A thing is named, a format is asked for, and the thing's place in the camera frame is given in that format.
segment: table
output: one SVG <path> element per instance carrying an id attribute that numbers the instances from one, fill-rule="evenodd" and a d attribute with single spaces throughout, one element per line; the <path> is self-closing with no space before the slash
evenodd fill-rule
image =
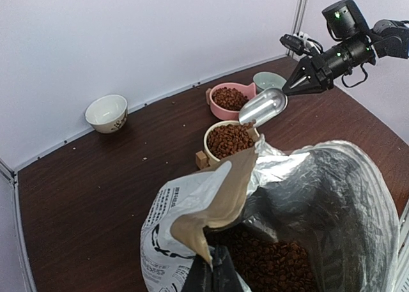
<path id="1" fill-rule="evenodd" d="M 131 114 L 117 134 L 92 132 L 21 170 L 22 225 L 38 292 L 146 291 L 139 232 L 159 188 L 197 170 L 195 152 L 218 121 L 205 91 L 250 84 L 261 71 L 289 77 L 296 64 L 282 58 L 165 98 Z M 259 131 L 284 151 L 331 139 L 355 143 L 379 166 L 403 211 L 409 146 L 340 89 L 290 98 Z"/>

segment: silver scoop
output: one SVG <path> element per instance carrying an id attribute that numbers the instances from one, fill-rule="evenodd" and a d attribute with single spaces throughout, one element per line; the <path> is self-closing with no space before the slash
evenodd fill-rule
<path id="1" fill-rule="evenodd" d="M 268 88 L 247 102 L 240 110 L 240 124 L 255 121 L 255 127 L 280 114 L 287 107 L 287 95 L 280 89 Z"/>

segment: robotic arm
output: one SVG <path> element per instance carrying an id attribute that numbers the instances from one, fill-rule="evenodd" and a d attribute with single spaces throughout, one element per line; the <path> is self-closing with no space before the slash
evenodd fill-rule
<path id="1" fill-rule="evenodd" d="M 409 21 L 380 20 L 370 29 L 353 0 L 342 0 L 322 11 L 331 37 L 340 42 L 327 51 L 310 38 L 284 35 L 280 42 L 299 56 L 306 54 L 287 83 L 283 92 L 288 96 L 322 93 L 334 87 L 334 79 L 342 76 L 343 84 L 352 88 L 368 78 L 364 64 L 376 64 L 379 58 L 390 56 L 409 58 Z M 365 78 L 348 86 L 344 77 L 360 66 Z"/>

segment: wood grain surface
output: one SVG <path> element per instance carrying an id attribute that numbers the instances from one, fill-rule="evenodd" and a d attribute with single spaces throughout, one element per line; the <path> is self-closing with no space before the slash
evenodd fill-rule
<path id="1" fill-rule="evenodd" d="M 22 224 L 38 292 L 146 291 L 139 232 L 159 188 L 196 171 L 195 152 L 218 121 L 206 89 L 250 84 L 260 71 L 288 77 L 295 65 L 283 58 L 155 102 L 131 114 L 117 134 L 90 133 L 21 170 Z M 259 131 L 284 151 L 332 139 L 355 143 L 378 165 L 403 211 L 408 145 L 341 90 L 294 96 Z"/>

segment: plastic bag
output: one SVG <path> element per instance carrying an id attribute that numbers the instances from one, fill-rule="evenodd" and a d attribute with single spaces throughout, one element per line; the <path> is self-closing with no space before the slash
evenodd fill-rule
<path id="1" fill-rule="evenodd" d="M 239 222 L 273 242 L 305 247 L 320 291 L 393 291 L 396 208 L 378 168 L 351 143 L 287 156 L 262 136 L 253 151 L 170 181 L 141 232 L 149 292 L 181 291 L 196 254 L 211 262 L 203 228 Z"/>

